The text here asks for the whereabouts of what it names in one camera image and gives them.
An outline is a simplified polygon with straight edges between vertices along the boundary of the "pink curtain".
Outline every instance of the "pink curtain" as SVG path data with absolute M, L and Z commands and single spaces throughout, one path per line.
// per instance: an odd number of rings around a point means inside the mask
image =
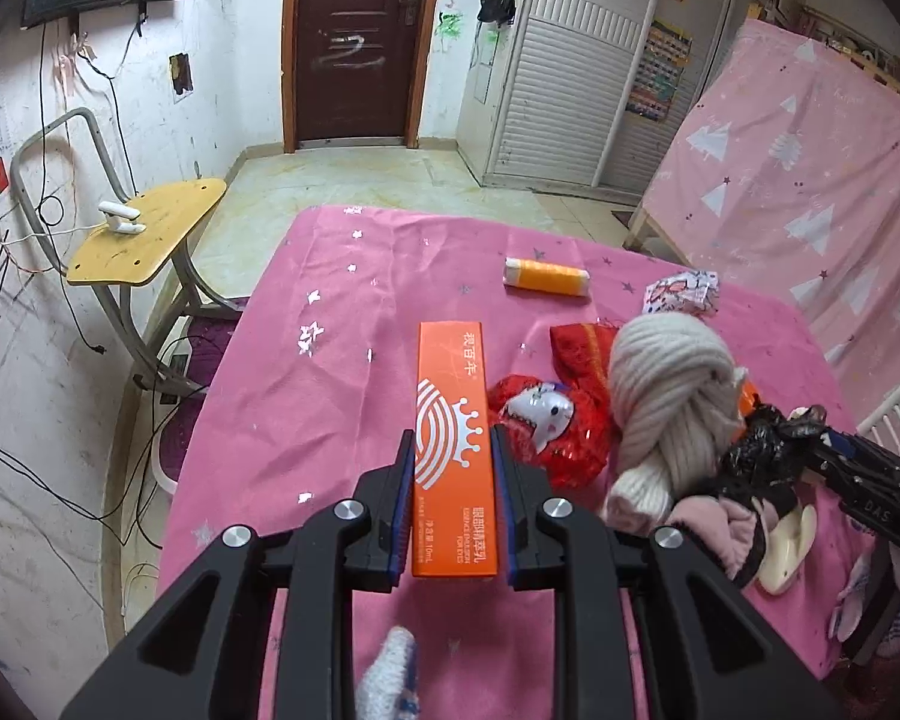
M 900 97 L 850 61 L 747 20 L 643 204 L 696 268 L 799 306 L 858 422 L 900 384 Z

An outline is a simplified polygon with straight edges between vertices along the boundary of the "plush toy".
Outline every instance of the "plush toy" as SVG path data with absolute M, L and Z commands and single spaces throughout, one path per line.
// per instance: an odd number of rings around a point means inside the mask
M 514 374 L 487 394 L 490 423 L 506 427 L 516 459 L 547 469 L 554 488 L 590 484 L 619 439 L 605 373 L 615 336 L 602 324 L 552 327 L 559 381 Z

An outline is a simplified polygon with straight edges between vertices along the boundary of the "floor mat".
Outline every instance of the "floor mat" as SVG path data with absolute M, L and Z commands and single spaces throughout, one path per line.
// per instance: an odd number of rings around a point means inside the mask
M 234 302 L 242 306 L 247 304 L 247 298 L 235 298 Z M 209 386 L 213 381 L 220 360 L 223 360 L 223 352 L 226 352 L 226 346 L 236 329 L 235 319 L 194 317 L 191 320 L 185 336 L 193 350 L 187 375 L 197 384 Z M 180 479 L 180 470 L 183 469 L 190 437 L 202 407 L 202 397 L 184 400 L 160 433 L 160 467 L 175 482 Z

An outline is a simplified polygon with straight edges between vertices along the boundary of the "stool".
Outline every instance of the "stool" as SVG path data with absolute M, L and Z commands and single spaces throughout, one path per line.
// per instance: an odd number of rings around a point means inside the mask
M 102 223 L 90 231 L 74 252 L 68 268 L 60 261 L 48 231 L 29 198 L 20 163 L 24 151 L 74 116 L 82 117 L 90 128 L 97 156 L 117 200 L 140 211 L 139 221 L 146 225 L 146 230 L 136 235 L 123 235 Z M 144 389 L 181 397 L 202 391 L 204 386 L 164 364 L 160 359 L 160 349 L 180 317 L 238 319 L 242 312 L 241 306 L 218 295 L 200 277 L 187 247 L 187 236 L 220 202 L 226 191 L 226 182 L 219 178 L 176 181 L 129 197 L 113 169 L 96 117 L 88 108 L 68 111 L 27 139 L 10 162 L 10 176 L 13 194 L 50 264 L 66 277 L 69 284 L 93 289 L 103 312 L 140 368 L 134 375 L 134 381 Z M 168 261 L 180 280 L 180 290 L 160 318 L 152 337 L 144 341 L 130 312 L 131 291 L 133 287 L 143 287 L 154 280 Z M 113 287 L 117 288 L 117 298 L 114 298 Z M 203 302 L 202 295 L 209 303 Z

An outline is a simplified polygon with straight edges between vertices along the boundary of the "door handle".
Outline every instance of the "door handle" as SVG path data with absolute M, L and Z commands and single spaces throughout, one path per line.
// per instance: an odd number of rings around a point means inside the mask
M 413 26 L 416 23 L 416 9 L 420 5 L 420 0 L 397 0 L 397 2 L 406 9 L 403 15 L 404 25 Z

